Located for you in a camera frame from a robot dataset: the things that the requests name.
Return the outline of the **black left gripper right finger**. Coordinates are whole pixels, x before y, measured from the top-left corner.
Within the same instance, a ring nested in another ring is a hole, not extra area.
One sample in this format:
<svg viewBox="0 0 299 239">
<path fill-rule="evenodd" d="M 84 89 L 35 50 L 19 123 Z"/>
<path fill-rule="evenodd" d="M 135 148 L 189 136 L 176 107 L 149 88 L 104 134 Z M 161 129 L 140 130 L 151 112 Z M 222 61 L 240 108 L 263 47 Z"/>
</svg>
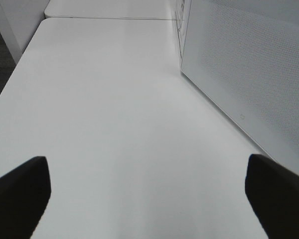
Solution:
<svg viewBox="0 0 299 239">
<path fill-rule="evenodd" d="M 261 155 L 249 157 L 245 193 L 270 239 L 299 239 L 299 176 Z"/>
</svg>

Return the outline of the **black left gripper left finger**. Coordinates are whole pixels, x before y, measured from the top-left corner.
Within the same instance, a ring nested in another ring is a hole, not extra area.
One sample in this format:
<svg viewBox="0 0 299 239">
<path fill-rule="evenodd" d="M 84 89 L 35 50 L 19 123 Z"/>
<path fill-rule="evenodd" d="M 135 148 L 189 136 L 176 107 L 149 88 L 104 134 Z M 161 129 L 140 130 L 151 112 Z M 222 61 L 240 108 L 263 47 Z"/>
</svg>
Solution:
<svg viewBox="0 0 299 239">
<path fill-rule="evenodd" d="M 44 156 L 36 156 L 0 177 L 0 239 L 31 238 L 50 196 Z"/>
</svg>

